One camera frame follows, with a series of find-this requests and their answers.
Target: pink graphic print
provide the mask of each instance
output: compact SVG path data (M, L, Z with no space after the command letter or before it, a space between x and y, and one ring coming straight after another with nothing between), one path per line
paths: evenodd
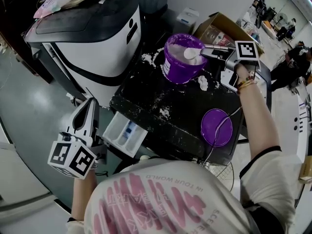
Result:
M115 234L118 231L122 234L139 234L137 223L143 230L153 226L156 230L162 230L160 218L167 224L165 228L173 233L177 232L178 226L186 227L186 216L193 223L200 222L200 215L203 215L206 205L199 196L191 196L187 191L182 195L177 187L171 187L178 206L175 209L161 183L154 184L153 180L149 179L148 185L152 195L147 195L140 176L131 173L129 180L131 191L126 178L122 177L119 183L114 181L114 188L107 189L106 198L99 200L100 216L94 216L96 234ZM157 203L155 208L149 196Z

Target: purple bucket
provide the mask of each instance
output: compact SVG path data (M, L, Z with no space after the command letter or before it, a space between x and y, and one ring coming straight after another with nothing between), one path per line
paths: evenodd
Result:
M221 109L211 109L205 114L201 121L201 135L210 145L214 144L216 128L227 116ZM227 144L232 137L232 133L232 121L228 118L220 127L214 146L220 147Z
M196 37L188 34L175 34L169 37L165 44L165 63L162 67L164 76L171 82L176 84L183 84L192 79L196 74L205 67L207 59L201 57L202 63L200 65L191 65L179 61L174 57L169 50L169 45L180 45L186 48L202 49L205 45Z

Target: brown box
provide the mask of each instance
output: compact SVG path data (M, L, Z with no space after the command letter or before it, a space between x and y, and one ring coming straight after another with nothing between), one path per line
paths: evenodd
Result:
M301 166L299 181L303 184L312 183L312 156L306 156Z
M214 27L221 30L223 33L231 37L234 41L254 41L254 39L248 35L241 27L239 27L231 19L227 18L222 13L218 12L210 16L210 18L199 25L194 33L194 36L200 39L205 44L212 44L206 39L206 34L208 33L210 27ZM262 48L256 42L259 56L264 53Z

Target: label on bucket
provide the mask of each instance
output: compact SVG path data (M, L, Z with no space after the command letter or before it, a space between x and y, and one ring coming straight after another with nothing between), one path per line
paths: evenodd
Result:
M169 73L170 66L171 66L171 64L170 64L170 63L168 62L168 60L166 59L166 60L165 60L165 64L164 64L164 66L163 66L163 70L164 70L164 72L165 72L166 75Z

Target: t-shirt sleeve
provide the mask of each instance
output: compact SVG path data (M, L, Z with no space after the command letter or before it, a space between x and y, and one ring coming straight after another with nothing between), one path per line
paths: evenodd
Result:
M66 234L84 234L84 223L83 221L69 221L66 223L67 233Z
M295 58L296 56L299 55L300 51L301 51L301 48L298 48L298 47L297 47L297 48L294 48L294 49L290 50L290 51L288 52L288 55L289 55L289 57L290 57L291 59L293 59L293 58Z
M280 147L259 153L240 173L244 208L262 207L276 217L284 231L292 225L294 199L285 173Z

